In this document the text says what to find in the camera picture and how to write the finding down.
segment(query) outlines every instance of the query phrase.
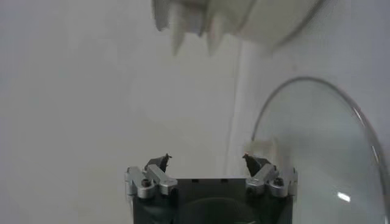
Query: metal bracket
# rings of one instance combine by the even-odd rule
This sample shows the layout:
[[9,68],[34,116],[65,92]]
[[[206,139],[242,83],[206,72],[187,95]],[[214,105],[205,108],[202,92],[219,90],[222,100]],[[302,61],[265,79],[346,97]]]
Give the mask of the metal bracket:
[[177,186],[177,180],[164,173],[168,159],[168,154],[151,159],[144,172],[138,167],[129,167],[124,175],[127,199],[135,195],[143,199],[152,198],[156,194],[156,186],[159,186],[161,194],[169,195]]
[[177,180],[167,176],[155,164],[146,167],[146,175],[152,178],[160,186],[160,192],[163,195],[169,195],[172,189],[177,186]]
[[[249,194],[261,195],[266,187],[272,196],[278,198],[297,194],[298,172],[295,168],[286,172],[279,172],[276,166],[269,162],[266,163],[266,159],[261,160],[249,155],[245,155],[244,158],[251,173],[259,169],[253,177],[246,179],[246,190]],[[262,161],[264,163],[259,162],[258,166],[255,167],[256,169],[253,169],[253,161]]]
[[137,194],[139,198],[152,198],[155,194],[155,184],[144,176],[140,168],[129,167],[125,173],[126,195]]

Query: white wall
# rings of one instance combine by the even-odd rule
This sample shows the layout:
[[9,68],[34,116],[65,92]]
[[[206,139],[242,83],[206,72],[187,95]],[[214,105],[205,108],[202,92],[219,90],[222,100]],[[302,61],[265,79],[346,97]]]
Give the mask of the white wall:
[[129,223],[123,173],[224,174],[239,42],[177,58],[147,0],[0,3],[2,223]]
[[242,172],[242,147],[271,92],[297,76],[320,77],[344,90],[374,127],[390,160],[390,2],[325,0],[301,32],[273,54],[243,44],[229,172]]

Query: white background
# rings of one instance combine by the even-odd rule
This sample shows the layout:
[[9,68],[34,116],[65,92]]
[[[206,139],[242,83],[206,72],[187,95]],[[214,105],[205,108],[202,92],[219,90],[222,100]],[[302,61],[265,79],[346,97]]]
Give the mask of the white background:
[[0,2],[1,223],[129,223],[123,174],[224,174],[239,42],[171,56],[147,0]]

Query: white plastic object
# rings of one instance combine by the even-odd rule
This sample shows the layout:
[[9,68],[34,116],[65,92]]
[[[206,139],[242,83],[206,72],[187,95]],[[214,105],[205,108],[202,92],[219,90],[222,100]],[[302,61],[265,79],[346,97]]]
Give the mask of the white plastic object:
[[319,1],[153,0],[153,3],[157,28],[171,29],[174,54],[185,33],[191,32],[199,36],[207,33],[212,55],[225,34],[272,48],[302,24]]

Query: screw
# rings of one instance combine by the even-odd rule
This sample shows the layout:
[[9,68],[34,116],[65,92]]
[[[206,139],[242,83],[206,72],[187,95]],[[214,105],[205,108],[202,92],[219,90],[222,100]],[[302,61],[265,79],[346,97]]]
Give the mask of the screw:
[[280,177],[277,177],[274,179],[274,185],[278,186],[278,187],[282,187],[284,186],[284,182],[283,182],[283,179],[280,178]]
[[152,185],[151,181],[148,179],[143,179],[141,182],[142,187],[150,187]]

